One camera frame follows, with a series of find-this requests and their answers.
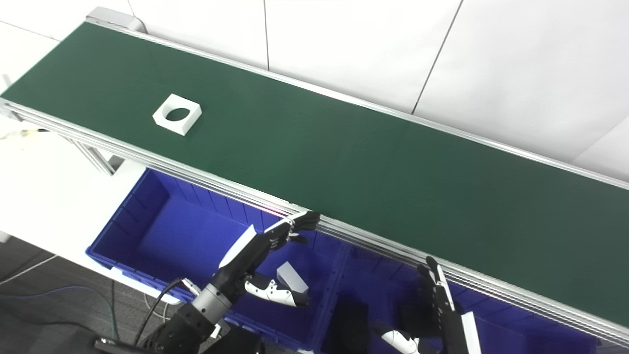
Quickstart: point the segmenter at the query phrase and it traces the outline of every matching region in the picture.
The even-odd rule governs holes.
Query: white rectangular block
[[[277,279],[292,291],[301,292],[302,294],[308,293],[308,285],[288,262],[285,262],[277,269]]]

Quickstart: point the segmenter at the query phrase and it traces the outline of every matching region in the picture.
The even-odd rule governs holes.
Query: metal bracket
[[[12,109],[10,109],[8,103],[9,103],[9,101],[7,101],[4,98],[0,97],[0,115],[3,115],[3,116],[5,116],[7,118],[10,118],[10,119],[17,120],[18,122],[23,121],[22,118],[20,118],[17,114],[15,114],[15,112],[13,112]]]
[[[148,33],[146,26],[139,18],[100,6],[93,9],[86,18],[111,23],[112,25],[128,28],[131,31]]]

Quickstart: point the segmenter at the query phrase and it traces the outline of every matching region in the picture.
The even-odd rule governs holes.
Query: conveyor leg
[[[120,164],[123,161],[118,156],[112,156],[111,159],[107,160],[96,148],[87,146],[80,141],[76,141],[68,137],[65,137],[65,139],[76,146],[76,148],[85,155],[87,160],[92,163],[98,171],[109,176],[113,176],[114,173],[116,173],[116,170],[120,167]]]

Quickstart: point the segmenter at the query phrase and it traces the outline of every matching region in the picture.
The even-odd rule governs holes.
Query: white square block
[[[308,293],[308,285],[288,262],[285,262],[277,269],[277,279],[292,291],[301,292],[302,294]]]
[[[185,108],[189,110],[187,116],[180,120],[168,120],[166,117],[168,113],[178,109]],[[188,133],[188,130],[192,127],[192,125],[196,122],[196,120],[201,115],[201,106],[192,102],[191,100],[187,100],[183,97],[177,96],[174,93],[171,93],[170,96],[162,103],[162,105],[153,113],[153,119],[155,123],[161,127],[164,127],[168,130],[171,130],[175,133],[185,135]]]

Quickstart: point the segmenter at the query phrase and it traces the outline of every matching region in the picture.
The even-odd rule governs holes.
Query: robotic arm
[[[418,265],[417,270],[423,277],[423,285],[431,291],[434,325],[443,341],[442,353],[481,354],[474,314],[459,314],[441,266],[432,257],[426,257],[426,263],[428,267]],[[371,329],[402,354],[425,353],[420,352],[420,339],[413,338],[404,331],[383,322],[372,323]]]
[[[261,234],[249,227],[225,254],[203,290],[184,282],[196,298],[149,335],[142,347],[158,353],[196,354],[201,343],[220,336],[220,321],[245,292],[289,306],[308,306],[306,295],[276,284],[273,279],[256,273],[256,269],[270,252],[286,243],[308,243],[308,238],[297,231],[314,230],[319,219],[319,213],[307,211],[290,215]]]

